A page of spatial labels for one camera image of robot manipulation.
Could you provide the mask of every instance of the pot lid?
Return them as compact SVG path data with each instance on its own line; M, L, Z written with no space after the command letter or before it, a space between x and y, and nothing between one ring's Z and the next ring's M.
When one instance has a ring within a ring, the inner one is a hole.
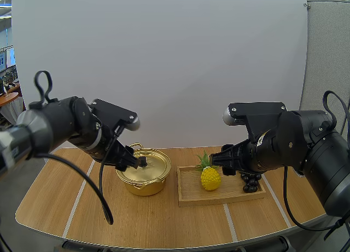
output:
M131 184L142 184L156 178L163 180L170 171L171 162L168 156L155 149L137 149L134 156L145 158L147 163L144 167L128 167L125 172L116 170L121 180Z

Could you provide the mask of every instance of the wooden table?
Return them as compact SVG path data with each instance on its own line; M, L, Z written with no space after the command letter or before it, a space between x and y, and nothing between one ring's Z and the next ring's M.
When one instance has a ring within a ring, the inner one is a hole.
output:
M20 86L20 83L15 83L16 86L10 88L7 93L10 93L10 92L14 92L14 91L17 91L18 89L20 89L19 91L17 91L20 96L22 96L22 92L21 92L21 86Z
M0 107L5 106L6 104L16 100L18 98L18 92L7 93L0 96Z
M161 149L169 156L172 168L165 188L149 197L129 193L115 169L105 167L103 193L114 216L112 226L107 224L91 187L70 168L50 160L21 202L16 220L64 239L124 248L212 246L292 229L294 224L286 215L282 199L282 169L266 172L260 181L267 191L266 198L178 207L177 166L197 164L195 155L204 150L210 154L220 151L220 147ZM55 154L78 165L98 185L100 164L89 155L79 149L59 149ZM292 169L288 174L288 200L299 222L325 213L307 180Z

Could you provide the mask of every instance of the yellow pineapple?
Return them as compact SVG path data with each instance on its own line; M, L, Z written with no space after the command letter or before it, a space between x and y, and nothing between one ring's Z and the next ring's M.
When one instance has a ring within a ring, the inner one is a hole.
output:
M209 158L207 153L204 151L203 157L199 157L200 165L197 165L198 169L202 171L201 183L205 190L214 190L221 184L221 177L214 167L209 164Z

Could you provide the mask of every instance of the computer monitor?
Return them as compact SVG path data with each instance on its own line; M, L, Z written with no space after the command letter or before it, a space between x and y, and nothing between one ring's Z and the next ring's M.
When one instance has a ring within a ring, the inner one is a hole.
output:
M7 68L16 64L15 51L13 48L6 50L6 65Z
M6 52L0 52L0 72L6 70Z

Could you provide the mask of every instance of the pineapple leaves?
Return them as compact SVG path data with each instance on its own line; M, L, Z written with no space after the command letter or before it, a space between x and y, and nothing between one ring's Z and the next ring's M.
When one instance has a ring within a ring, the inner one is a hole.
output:
M198 156L199 160L200 160L200 165L196 165L196 167L199 170L203 170L204 168L206 168L207 166L210 166L210 162L209 162L209 156L207 154L207 152L204 150L204 155L200 156L200 155L196 155Z

